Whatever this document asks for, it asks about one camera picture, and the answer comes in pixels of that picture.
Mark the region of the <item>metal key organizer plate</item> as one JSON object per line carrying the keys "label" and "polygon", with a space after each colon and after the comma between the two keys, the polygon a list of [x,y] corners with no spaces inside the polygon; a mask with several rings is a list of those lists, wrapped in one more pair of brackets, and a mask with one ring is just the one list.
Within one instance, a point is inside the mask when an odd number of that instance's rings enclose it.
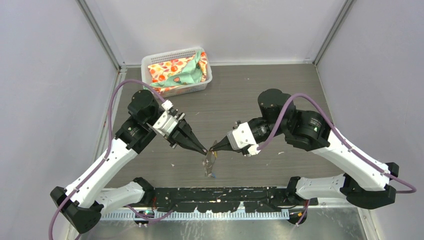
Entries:
{"label": "metal key organizer plate", "polygon": [[211,173],[213,173],[213,166],[215,164],[217,157],[218,157],[217,152],[211,151],[210,149],[208,150],[206,157],[202,160],[205,177],[212,178]]}

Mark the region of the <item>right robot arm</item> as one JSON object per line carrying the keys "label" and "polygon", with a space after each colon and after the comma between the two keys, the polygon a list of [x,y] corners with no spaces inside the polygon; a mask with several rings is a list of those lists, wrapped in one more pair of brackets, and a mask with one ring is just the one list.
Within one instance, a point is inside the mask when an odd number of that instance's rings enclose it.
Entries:
{"label": "right robot arm", "polygon": [[313,198],[345,199],[368,210],[393,204],[396,189],[390,185],[390,178],[398,176],[399,166],[365,154],[331,127],[323,114],[298,110],[289,98],[276,88],[263,91],[257,99],[261,116],[237,122],[211,149],[251,157],[259,154],[270,136],[284,135],[287,144],[321,156],[342,170],[332,177],[291,177],[284,191],[291,205]]}

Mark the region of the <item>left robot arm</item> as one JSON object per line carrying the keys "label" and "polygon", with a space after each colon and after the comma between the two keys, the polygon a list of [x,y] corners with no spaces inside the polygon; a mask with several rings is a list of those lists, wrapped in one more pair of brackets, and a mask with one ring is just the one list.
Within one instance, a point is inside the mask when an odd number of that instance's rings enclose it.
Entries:
{"label": "left robot arm", "polygon": [[129,118],[112,136],[106,151],[74,182],[55,187],[50,196],[63,216],[79,234],[89,232],[102,216],[130,204],[148,207],[155,188],[144,178],[104,192],[104,187],[157,136],[177,146],[206,155],[184,113],[166,100],[159,103],[150,90],[139,90],[128,107]]}

